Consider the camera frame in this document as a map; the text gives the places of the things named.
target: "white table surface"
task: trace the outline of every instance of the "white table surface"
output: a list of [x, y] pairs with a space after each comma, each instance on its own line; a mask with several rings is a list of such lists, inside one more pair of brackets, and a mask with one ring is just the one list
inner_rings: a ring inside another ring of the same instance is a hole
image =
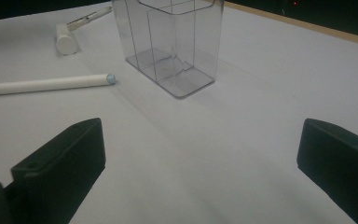
[[304, 119], [358, 134], [358, 44], [225, 8], [215, 84], [176, 100], [124, 62], [110, 3], [0, 21], [0, 82], [112, 72], [118, 83], [0, 96], [0, 182], [66, 127], [103, 121], [106, 168], [71, 223], [353, 223], [296, 165]]

